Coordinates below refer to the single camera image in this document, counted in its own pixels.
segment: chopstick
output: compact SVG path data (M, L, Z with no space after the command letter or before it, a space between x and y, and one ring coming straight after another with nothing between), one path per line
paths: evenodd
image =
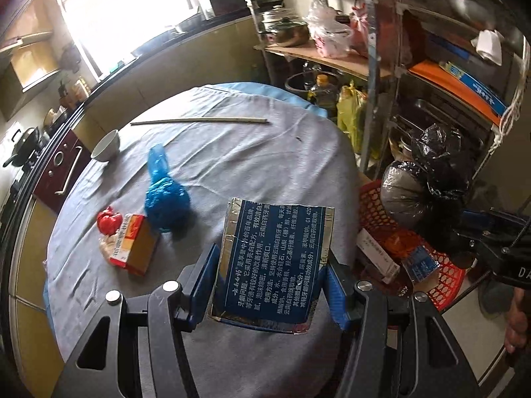
M193 116L190 118L172 118L153 121L132 121L132 126L143 126L145 124L167 124L172 122L254 122L259 124L267 123L267 118L253 118L249 116Z

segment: white box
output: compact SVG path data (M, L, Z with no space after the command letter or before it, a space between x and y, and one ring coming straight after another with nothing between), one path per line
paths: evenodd
M376 242L376 240L365 230L361 229L358 234L357 245L363 254L382 274L382 281L389 284L400 272L393 259L389 257L386 251Z

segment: blue plastic bag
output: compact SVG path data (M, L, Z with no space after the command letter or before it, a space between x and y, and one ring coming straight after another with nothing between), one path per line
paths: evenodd
M170 232L186 221L190 197L185 188L169 176L168 158L161 144L149 150L148 171L151 186L145 194L145 214L155 228Z

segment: white bowl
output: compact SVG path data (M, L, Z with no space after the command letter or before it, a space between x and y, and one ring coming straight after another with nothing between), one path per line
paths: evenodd
M113 130L98 142L96 148L92 151L90 158L99 162L108 162L110 159L116 157L119 152L120 136L118 130Z

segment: dark red drawer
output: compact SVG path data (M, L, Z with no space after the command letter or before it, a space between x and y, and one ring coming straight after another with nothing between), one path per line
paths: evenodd
M57 214L74 183L90 162L87 150L75 133L68 131L46 165L34 195Z

